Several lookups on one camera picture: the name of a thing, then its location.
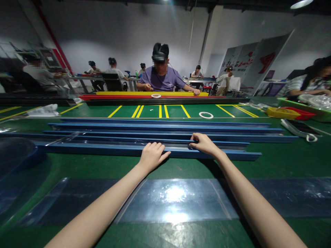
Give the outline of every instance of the forearm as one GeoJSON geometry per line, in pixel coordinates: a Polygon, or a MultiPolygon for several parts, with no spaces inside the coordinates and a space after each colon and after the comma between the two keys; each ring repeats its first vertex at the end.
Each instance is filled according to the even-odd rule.
{"type": "Polygon", "coordinates": [[[291,96],[303,95],[303,94],[314,95],[314,94],[319,94],[319,93],[323,93],[323,92],[324,92],[324,90],[313,90],[313,91],[296,91],[296,90],[291,90],[289,92],[289,95],[291,95],[291,96]]]}
{"type": "Polygon", "coordinates": [[[70,221],[46,247],[92,247],[147,174],[136,165],[126,176],[70,221]]]}
{"type": "Polygon", "coordinates": [[[193,92],[194,88],[192,88],[191,86],[185,84],[185,86],[183,87],[183,90],[185,90],[185,91],[192,91],[193,92]]]}
{"type": "Polygon", "coordinates": [[[145,84],[137,83],[137,89],[140,90],[140,91],[144,91],[145,90],[145,84]]]}
{"type": "Polygon", "coordinates": [[[222,151],[219,151],[214,157],[262,247],[306,247],[287,222],[222,151]]]}

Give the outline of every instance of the red logo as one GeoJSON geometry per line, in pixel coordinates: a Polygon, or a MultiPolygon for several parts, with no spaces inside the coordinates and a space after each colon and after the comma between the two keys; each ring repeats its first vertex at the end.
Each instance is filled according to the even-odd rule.
{"type": "Polygon", "coordinates": [[[269,55],[260,58],[261,63],[263,64],[263,68],[262,70],[259,72],[259,74],[263,74],[265,73],[265,71],[267,70],[267,68],[270,66],[272,60],[275,58],[276,53],[270,53],[269,55]]]}

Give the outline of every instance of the green tray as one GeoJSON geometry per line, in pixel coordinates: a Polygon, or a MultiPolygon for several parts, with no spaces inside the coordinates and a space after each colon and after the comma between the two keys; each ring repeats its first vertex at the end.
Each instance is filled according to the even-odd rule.
{"type": "Polygon", "coordinates": [[[315,114],[315,116],[312,117],[313,120],[319,121],[319,122],[331,122],[331,111],[328,110],[320,110],[314,107],[309,107],[302,103],[297,103],[293,101],[289,101],[286,98],[277,98],[278,99],[278,106],[279,107],[293,107],[296,109],[300,109],[303,111],[307,111],[310,113],[315,114]]]}

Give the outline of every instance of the ceiling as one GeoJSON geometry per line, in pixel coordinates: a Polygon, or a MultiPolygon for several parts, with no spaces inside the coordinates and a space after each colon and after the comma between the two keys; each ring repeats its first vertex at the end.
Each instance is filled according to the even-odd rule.
{"type": "MultiPolygon", "coordinates": [[[[191,11],[195,6],[195,0],[90,0],[90,1],[105,1],[105,2],[123,2],[127,3],[153,3],[153,4],[174,4],[177,6],[185,6],[188,11],[191,11]]],[[[314,0],[311,4],[297,9],[291,10],[290,7],[298,0],[197,0],[197,7],[207,8],[208,12],[214,9],[216,5],[223,5],[226,9],[239,9],[242,11],[274,11],[287,12],[298,14],[320,14],[331,15],[331,0],[314,0]]]]}

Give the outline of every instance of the yellow tray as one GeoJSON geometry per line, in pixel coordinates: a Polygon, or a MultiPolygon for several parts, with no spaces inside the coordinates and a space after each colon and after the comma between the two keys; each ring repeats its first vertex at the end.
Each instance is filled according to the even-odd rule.
{"type": "MultiPolygon", "coordinates": [[[[194,96],[193,92],[172,92],[172,91],[103,91],[97,92],[97,95],[138,95],[138,96],[151,96],[159,94],[161,96],[194,96]]],[[[199,96],[208,96],[208,92],[200,92],[199,96]]]]}
{"type": "Polygon", "coordinates": [[[279,118],[279,119],[289,119],[294,120],[300,114],[294,110],[289,110],[286,108],[272,108],[269,107],[265,112],[269,117],[279,118]]]}

